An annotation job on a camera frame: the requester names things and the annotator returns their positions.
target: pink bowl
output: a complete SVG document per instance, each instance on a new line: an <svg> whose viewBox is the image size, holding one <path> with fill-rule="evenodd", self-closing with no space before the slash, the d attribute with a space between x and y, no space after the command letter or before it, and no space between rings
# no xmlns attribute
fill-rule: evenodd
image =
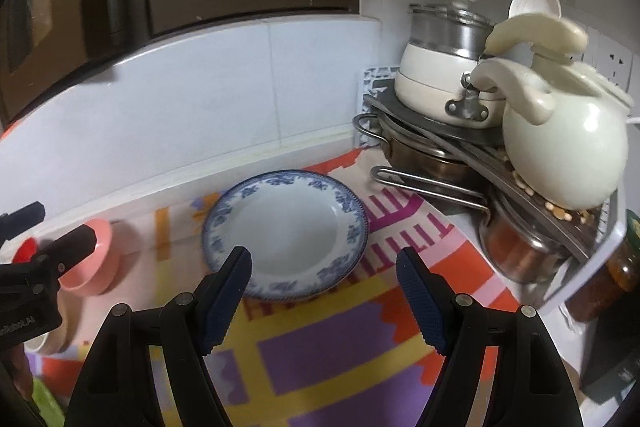
<svg viewBox="0 0 640 427"><path fill-rule="evenodd" d="M110 250L113 231L106 219L92 219L85 223L94 229L97 242L94 253L74 266L60 278L60 286L82 297L100 295L113 282L120 265L120 254Z"/></svg>

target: white kettle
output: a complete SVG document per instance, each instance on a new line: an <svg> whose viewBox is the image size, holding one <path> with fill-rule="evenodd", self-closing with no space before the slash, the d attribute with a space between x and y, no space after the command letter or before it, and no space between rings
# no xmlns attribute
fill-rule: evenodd
<svg viewBox="0 0 640 427"><path fill-rule="evenodd" d="M598 206L625 169L633 99L590 65L566 57L587 46L586 32L570 20L542 13L507 19L487 38L486 53L499 55L520 42L533 44L530 69L487 58L470 83L504 93L504 146L533 190L568 210Z"/></svg>

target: blue and white plate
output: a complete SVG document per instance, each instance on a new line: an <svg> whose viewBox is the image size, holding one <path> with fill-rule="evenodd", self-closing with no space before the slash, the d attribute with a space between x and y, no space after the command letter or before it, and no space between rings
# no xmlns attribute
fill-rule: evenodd
<svg viewBox="0 0 640 427"><path fill-rule="evenodd" d="M251 252L245 295L304 299L340 282L367 245L369 223L345 185L307 171L267 172L226 192L202 230L207 265L218 271L231 250Z"/></svg>

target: colorful mat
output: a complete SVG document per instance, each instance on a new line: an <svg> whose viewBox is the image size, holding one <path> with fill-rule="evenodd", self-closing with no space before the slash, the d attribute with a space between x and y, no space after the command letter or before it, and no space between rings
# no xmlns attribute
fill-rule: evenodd
<svg viewBox="0 0 640 427"><path fill-rule="evenodd" d="M345 183L364 202L369 243L357 268L324 295L288 304L243 300L225 342L206 358L236 427L415 425L442 358L424 344L398 286L394 261L402 247L414 247L456 292L469 293L484 306L517 308L478 251L432 205L369 178L370 168L380 164L386 164L382 152L370 149L310 168ZM115 303L144 309L196 287L206 273L200 228L218 197L160 208L140 219L136 233L152 234L154 247L127 256L113 290L79 303L74 340L61 357L31 358L34 371L54 393L70 396L81 361ZM146 232L140 232L142 222L150 224ZM488 349L485 356L478 410L472 412L480 415L478 425L495 355ZM152 350L152 360L167 426L180 426L158 349Z"/></svg>

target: kettle spout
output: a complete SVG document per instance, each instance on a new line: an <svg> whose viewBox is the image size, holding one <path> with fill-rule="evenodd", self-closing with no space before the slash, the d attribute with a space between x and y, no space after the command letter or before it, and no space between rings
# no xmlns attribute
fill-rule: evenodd
<svg viewBox="0 0 640 427"><path fill-rule="evenodd" d="M479 90L500 89L511 108L532 125L551 118L556 102L549 84L529 68L506 58L482 60L469 82Z"/></svg>

